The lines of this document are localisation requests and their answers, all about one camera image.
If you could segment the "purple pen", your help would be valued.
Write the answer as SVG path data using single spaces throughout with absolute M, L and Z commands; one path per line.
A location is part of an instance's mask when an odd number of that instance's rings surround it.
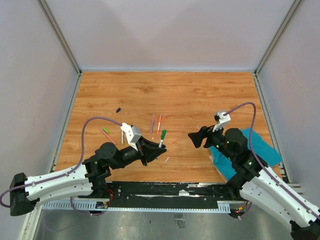
M 150 130 L 149 130 L 149 133 L 150 133 L 150 134 L 153 133 L 153 128 L 154 128 L 154 124 L 155 124 L 155 118 L 156 118 L 156 115 L 153 114 L 153 115 L 152 115 L 152 119 L 151 119 L 151 124 L 150 124 Z

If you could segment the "orange pen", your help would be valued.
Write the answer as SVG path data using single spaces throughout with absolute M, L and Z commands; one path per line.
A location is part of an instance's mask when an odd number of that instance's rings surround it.
M 158 124 L 157 124 L 157 130 L 156 130 L 157 138 L 159 137 L 159 134 L 160 134 L 161 122 L 162 122 L 162 114 L 160 114 L 158 118 Z

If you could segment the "white pen green tip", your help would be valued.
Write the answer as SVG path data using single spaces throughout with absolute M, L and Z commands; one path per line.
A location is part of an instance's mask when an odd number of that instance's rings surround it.
M 161 147 L 162 147 L 163 142 L 164 142 L 164 139 L 161 139 L 161 140 L 160 140 L 160 142 L 159 142 L 159 145 L 158 145 L 158 147 L 159 147 L 159 148 L 161 148 Z

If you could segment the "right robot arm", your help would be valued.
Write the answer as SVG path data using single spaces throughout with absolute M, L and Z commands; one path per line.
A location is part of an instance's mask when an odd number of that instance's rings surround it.
M 289 187 L 261 158 L 248 148 L 240 129 L 211 131 L 203 126 L 188 134 L 196 148 L 214 147 L 231 162 L 235 175 L 226 193 L 232 200 L 247 200 L 278 220 L 294 240 L 320 238 L 320 208 Z

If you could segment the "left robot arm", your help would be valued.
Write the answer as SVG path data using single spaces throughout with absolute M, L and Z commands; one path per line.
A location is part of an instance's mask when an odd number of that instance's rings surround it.
M 10 215 L 22 216 L 35 207 L 65 198 L 105 198 L 112 194 L 106 183 L 112 170 L 123 169 L 137 160 L 147 166 L 166 151 L 164 144 L 144 137 L 139 138 L 137 149 L 128 146 L 119 150 L 112 142 L 106 142 L 80 165 L 38 176 L 18 173 L 10 185 Z

